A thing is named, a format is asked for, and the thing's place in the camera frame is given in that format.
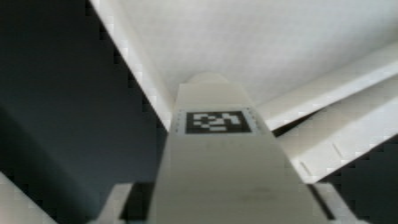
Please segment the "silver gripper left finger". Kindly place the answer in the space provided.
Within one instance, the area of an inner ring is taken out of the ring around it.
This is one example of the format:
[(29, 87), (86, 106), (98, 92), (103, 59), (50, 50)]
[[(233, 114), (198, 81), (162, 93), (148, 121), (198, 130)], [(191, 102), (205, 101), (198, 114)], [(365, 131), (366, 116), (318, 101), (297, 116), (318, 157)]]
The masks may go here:
[(114, 185), (98, 217), (87, 222), (87, 224), (127, 224), (121, 215), (127, 207), (132, 188), (132, 183), (119, 183)]

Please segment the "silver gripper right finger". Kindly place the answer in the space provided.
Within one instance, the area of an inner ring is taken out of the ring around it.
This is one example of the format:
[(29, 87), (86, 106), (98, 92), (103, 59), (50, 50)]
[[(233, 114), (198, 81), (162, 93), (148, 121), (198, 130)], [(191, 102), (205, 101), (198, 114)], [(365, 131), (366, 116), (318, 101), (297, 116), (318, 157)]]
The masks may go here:
[(311, 185), (315, 193), (320, 197), (326, 210), (331, 214), (331, 224), (370, 224), (368, 221), (361, 220), (350, 210), (343, 197), (331, 183), (317, 183)]

